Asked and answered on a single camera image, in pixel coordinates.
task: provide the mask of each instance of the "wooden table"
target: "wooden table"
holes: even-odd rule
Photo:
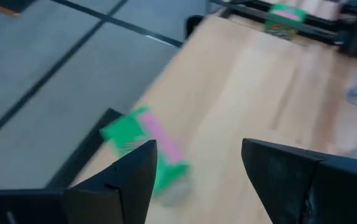
[[[287,3],[320,17],[335,10],[318,0]],[[243,138],[331,154],[357,146],[357,106],[345,100],[357,59],[260,26],[209,16],[137,103],[151,106],[193,166],[191,197],[175,208],[152,202],[147,223],[270,223],[243,167]],[[103,146],[76,182],[115,160]]]

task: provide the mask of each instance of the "gray floor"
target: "gray floor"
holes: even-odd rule
[[[99,12],[117,1],[74,0]],[[178,40],[205,2],[129,0],[118,19]],[[97,19],[48,0],[18,18],[0,14],[0,116]],[[105,24],[0,130],[0,189],[44,187],[101,114],[127,113],[177,49]]]

